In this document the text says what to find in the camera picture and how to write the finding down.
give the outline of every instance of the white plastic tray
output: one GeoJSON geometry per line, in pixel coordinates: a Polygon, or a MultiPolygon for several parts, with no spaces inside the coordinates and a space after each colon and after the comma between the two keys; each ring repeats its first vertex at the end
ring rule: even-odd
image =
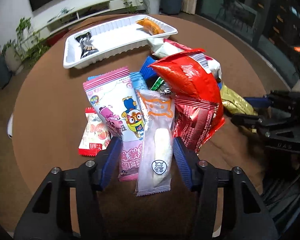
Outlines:
{"type": "Polygon", "coordinates": [[[176,28],[143,14],[102,23],[72,34],[66,39],[63,67],[84,68],[96,61],[103,60],[104,58],[114,56],[130,49],[146,46],[148,44],[147,39],[150,37],[168,38],[170,35],[177,33],[178,31],[176,28]],[[143,31],[142,26],[136,24],[136,21],[145,17],[154,21],[165,31],[165,33],[151,36],[149,33],[143,31]],[[92,38],[90,40],[99,51],[80,59],[82,52],[81,47],[74,38],[87,31],[91,32],[92,38]]]}

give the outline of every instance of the round logo sticker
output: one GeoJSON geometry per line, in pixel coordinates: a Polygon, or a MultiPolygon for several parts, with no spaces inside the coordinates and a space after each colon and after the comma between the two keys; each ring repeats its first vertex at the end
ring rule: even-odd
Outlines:
{"type": "Polygon", "coordinates": [[[99,104],[99,97],[98,96],[92,96],[90,98],[90,103],[93,105],[93,106],[96,106],[97,104],[99,104]]]}
{"type": "Polygon", "coordinates": [[[167,170],[167,164],[164,161],[157,160],[152,163],[152,169],[156,174],[161,175],[167,170]]]}

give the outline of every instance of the black snack package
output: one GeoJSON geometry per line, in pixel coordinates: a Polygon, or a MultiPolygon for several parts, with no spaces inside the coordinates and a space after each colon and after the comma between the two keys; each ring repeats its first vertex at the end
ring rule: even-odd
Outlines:
{"type": "Polygon", "coordinates": [[[75,40],[79,42],[81,46],[82,53],[80,58],[86,57],[99,51],[91,44],[91,37],[91,32],[87,32],[75,38],[75,40]]]}

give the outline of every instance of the cartoon penguin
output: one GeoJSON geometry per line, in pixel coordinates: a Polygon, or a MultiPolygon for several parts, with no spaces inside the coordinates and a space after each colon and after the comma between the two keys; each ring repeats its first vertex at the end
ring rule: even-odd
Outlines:
{"type": "Polygon", "coordinates": [[[137,138],[140,138],[140,132],[143,131],[144,124],[141,112],[137,109],[137,102],[133,101],[132,97],[124,98],[122,101],[127,110],[121,116],[126,118],[129,129],[134,132],[137,138]]]}

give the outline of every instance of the gray planter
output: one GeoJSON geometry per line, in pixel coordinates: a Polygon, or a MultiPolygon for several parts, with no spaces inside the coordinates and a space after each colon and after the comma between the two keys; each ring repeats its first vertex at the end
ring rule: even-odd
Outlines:
{"type": "Polygon", "coordinates": [[[161,0],[162,12],[168,15],[180,13],[182,1],[183,0],[161,0]]]}

